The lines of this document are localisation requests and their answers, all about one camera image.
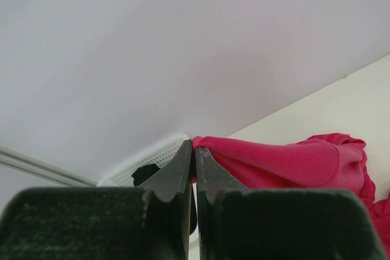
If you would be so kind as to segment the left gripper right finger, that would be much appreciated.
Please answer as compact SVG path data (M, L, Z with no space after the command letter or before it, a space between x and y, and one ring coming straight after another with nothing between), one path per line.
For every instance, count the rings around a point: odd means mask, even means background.
M386 259L363 203L342 189L249 189L196 150L201 259Z

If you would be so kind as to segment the pink t shirt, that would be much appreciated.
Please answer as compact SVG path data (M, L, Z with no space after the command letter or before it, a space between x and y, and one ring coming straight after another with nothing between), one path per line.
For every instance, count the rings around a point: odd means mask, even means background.
M284 146L212 136L195 137L216 162L249 188L341 188L353 192L369 211L389 251L389 199L376 201L367 170L366 143L342 133L314 135Z

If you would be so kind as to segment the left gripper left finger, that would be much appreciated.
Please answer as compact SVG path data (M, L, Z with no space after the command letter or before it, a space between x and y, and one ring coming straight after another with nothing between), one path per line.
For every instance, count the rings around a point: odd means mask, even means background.
M191 141L137 187L30 188L1 217L2 259L187 259Z

